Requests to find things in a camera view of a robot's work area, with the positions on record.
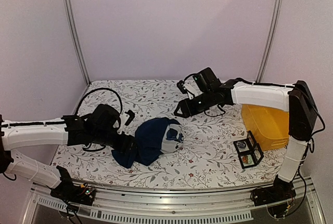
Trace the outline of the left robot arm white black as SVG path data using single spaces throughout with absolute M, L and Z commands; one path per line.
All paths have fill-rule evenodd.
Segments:
M 50 121 L 1 121 L 1 173 L 15 174 L 57 189 L 66 200 L 77 196 L 77 188 L 65 168 L 51 167 L 25 156 L 18 148 L 41 145 L 77 146 L 100 144 L 124 151 L 133 137 L 123 130 L 134 119 L 132 110 L 119 113 L 107 104 L 99 104 L 84 116 L 64 115 Z

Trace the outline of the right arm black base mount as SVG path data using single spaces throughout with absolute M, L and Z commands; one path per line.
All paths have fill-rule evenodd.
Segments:
M 255 206 L 291 199 L 296 196 L 292 182 L 285 182 L 278 177 L 275 178 L 273 185 L 269 187 L 257 187 L 251 191 L 250 199 Z

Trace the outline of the navy blue printed t-shirt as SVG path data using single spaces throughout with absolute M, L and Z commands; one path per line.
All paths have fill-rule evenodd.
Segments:
M 137 144 L 137 155 L 133 162 L 117 162 L 124 168 L 131 168 L 135 162 L 149 166 L 159 156 L 178 151 L 184 139 L 181 124 L 167 117 L 143 122 L 133 137 Z

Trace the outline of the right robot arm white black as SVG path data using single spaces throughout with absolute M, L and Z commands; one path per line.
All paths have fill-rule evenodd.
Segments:
M 205 68 L 191 74 L 201 93 L 195 95 L 186 88 L 184 80 L 177 83 L 178 89 L 187 94 L 181 100 L 173 114 L 188 118 L 200 114 L 213 106 L 233 106 L 249 104 L 282 110 L 289 114 L 289 140 L 284 161 L 269 190 L 273 201 L 280 201 L 289 193 L 298 169 L 306 158 L 309 144 L 313 139 L 314 126 L 320 117 L 317 106 L 305 81 L 290 85 L 274 83 L 257 83 L 243 78 L 221 82 L 211 68 Z

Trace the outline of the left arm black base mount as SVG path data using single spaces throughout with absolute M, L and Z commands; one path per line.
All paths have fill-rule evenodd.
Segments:
M 65 168 L 57 166 L 56 169 L 60 172 L 60 184 L 51 189 L 50 195 L 65 202 L 92 206 L 96 188 L 87 183 L 76 186 Z

